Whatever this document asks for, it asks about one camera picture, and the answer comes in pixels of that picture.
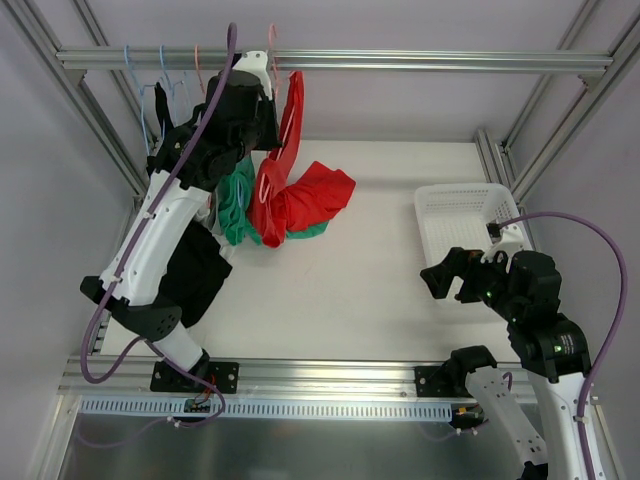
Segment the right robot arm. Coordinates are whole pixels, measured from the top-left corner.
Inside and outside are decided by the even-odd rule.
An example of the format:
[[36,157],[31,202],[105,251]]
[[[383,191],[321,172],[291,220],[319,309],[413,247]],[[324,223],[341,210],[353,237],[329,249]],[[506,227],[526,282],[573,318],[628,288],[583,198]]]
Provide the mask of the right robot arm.
[[588,345],[578,325],[559,311],[562,277],[554,260],[535,251],[513,256],[500,251],[486,260],[480,250],[453,247],[420,277],[435,299],[446,298],[460,278],[457,301],[481,302],[506,321],[544,431],[530,424],[483,345],[452,351],[434,374],[417,382],[417,392],[443,386],[475,399],[514,455],[512,469],[519,479],[605,478],[593,414],[581,394],[592,370]]

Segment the red tank top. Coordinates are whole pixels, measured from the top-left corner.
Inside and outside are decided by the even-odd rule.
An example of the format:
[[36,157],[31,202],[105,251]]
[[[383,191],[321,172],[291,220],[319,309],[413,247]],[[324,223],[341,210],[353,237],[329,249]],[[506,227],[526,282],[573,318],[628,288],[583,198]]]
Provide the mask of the red tank top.
[[289,77],[280,146],[260,164],[247,210],[250,237],[269,248],[280,247],[291,236],[323,233],[328,222],[347,207],[356,188],[356,181],[344,171],[318,161],[312,162],[298,180],[289,181],[301,146],[304,106],[304,76],[296,71]]

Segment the green tank top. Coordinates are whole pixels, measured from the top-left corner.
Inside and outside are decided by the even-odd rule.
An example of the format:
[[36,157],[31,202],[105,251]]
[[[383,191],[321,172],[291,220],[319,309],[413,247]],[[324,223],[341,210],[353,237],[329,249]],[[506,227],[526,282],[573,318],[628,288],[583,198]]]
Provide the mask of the green tank top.
[[[292,162],[283,162],[282,158],[276,159],[275,156],[271,158],[271,155],[265,158],[267,160],[273,160],[275,165],[283,167],[285,179],[291,173],[293,165],[295,164],[295,158]],[[254,162],[251,157],[247,157],[241,160],[236,166],[233,173],[224,177],[219,185],[216,193],[218,194],[218,207],[219,207],[219,223],[222,228],[222,232],[226,236],[227,240],[232,245],[241,243],[245,235],[250,236],[255,243],[261,244],[262,238],[255,231],[253,225],[250,223],[247,211],[242,210],[236,199],[236,185],[235,180],[238,176],[246,177],[252,184],[252,188],[255,183],[255,171]],[[307,239],[322,234],[328,225],[328,220],[324,223],[317,223],[309,225],[307,229],[300,231],[286,231],[286,238],[293,239]]]

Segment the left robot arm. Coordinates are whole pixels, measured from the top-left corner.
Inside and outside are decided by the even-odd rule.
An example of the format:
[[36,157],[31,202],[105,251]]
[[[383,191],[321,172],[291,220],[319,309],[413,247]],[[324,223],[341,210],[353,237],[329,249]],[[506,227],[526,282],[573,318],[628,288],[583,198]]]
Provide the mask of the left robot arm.
[[202,388],[209,356],[189,335],[182,308],[161,283],[197,211],[236,164],[254,150],[277,144],[273,88],[265,70],[225,70],[208,83],[192,116],[175,124],[166,94],[156,90],[164,138],[149,158],[150,185],[123,245],[98,276],[82,280],[81,292],[175,366],[173,379],[186,391]]

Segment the pink plastic hanger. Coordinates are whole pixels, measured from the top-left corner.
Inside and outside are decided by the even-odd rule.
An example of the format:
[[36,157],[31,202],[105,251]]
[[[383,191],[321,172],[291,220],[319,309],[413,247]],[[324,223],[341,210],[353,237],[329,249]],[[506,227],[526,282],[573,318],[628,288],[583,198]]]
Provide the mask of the pink plastic hanger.
[[[275,54],[275,42],[277,37],[278,37],[278,33],[277,33],[276,24],[271,23],[268,28],[268,46],[269,46],[268,53],[271,58],[271,70],[273,74],[273,99],[275,101],[278,100],[279,89],[283,85],[283,80],[280,77],[278,64],[276,60],[276,54]],[[284,139],[282,140],[282,146],[278,150],[277,158],[281,157],[283,148],[286,146],[286,142],[289,138],[291,125],[292,125],[292,119],[289,118],[286,123],[286,128],[284,130]]]

